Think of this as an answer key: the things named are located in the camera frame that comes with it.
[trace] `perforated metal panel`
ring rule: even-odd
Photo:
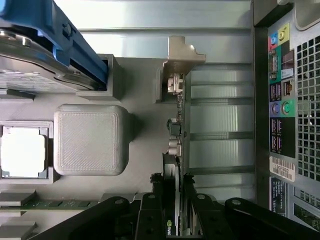
[[[295,189],[295,193],[294,195],[297,197],[297,198],[300,198],[302,199],[303,201],[315,206],[316,208],[320,209],[320,198],[318,197],[315,197],[303,190],[300,190],[300,189]]]
[[[298,174],[320,182],[320,36],[296,51]]]

